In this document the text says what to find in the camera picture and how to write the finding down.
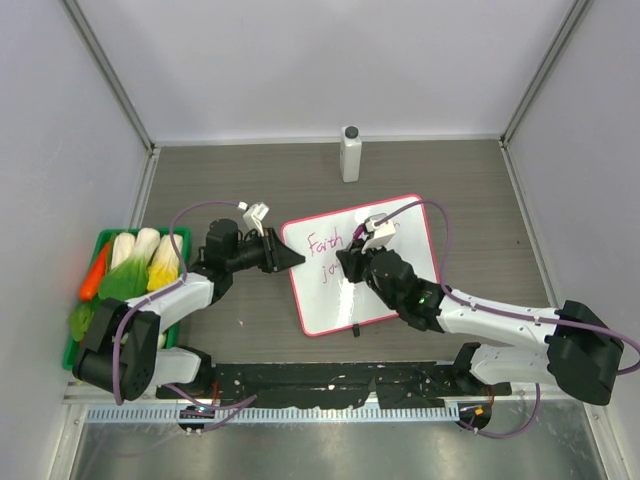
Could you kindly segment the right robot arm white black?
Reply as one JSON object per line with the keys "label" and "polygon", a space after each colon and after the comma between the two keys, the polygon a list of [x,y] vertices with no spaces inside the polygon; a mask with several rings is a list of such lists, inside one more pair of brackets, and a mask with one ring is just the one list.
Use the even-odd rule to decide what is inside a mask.
{"label": "right robot arm white black", "polygon": [[366,284],[410,327],[499,342],[459,352],[451,380],[460,393],[504,382],[538,383],[584,403],[609,404],[624,346],[586,305],[566,301],[560,309],[535,309],[469,296],[418,277],[385,248],[364,251],[354,243],[337,258],[349,282]]}

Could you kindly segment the pink framed whiteboard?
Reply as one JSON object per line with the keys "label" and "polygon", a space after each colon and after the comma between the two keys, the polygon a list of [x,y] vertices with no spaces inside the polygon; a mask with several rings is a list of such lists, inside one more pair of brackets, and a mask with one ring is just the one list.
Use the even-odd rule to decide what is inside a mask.
{"label": "pink framed whiteboard", "polygon": [[[353,284],[344,278],[336,252],[348,246],[368,217],[391,214],[419,199],[409,194],[293,220],[282,227],[284,244],[305,257],[289,274],[306,335],[317,337],[396,316],[365,283]],[[419,277],[438,281],[426,207],[412,207],[393,222],[396,234],[388,247],[410,263]]]}

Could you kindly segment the purple capped marker pen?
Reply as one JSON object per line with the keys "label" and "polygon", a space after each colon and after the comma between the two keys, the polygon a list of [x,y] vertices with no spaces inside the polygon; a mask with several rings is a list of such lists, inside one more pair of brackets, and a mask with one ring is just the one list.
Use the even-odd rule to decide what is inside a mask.
{"label": "purple capped marker pen", "polygon": [[350,249],[361,249],[366,241],[366,230],[363,224],[356,227],[350,243]]}

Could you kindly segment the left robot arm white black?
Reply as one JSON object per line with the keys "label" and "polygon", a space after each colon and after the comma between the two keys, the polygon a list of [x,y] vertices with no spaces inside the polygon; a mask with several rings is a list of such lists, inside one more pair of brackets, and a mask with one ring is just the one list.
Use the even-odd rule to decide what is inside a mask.
{"label": "left robot arm white black", "polygon": [[234,273],[251,268],[278,273],[304,261],[270,227],[243,234],[235,221],[216,220],[184,278],[156,293],[98,305],[72,374],[112,393],[118,403],[138,399],[150,386],[176,386],[190,398],[203,398],[213,385],[210,355],[186,346],[161,349],[160,335],[219,301]]}

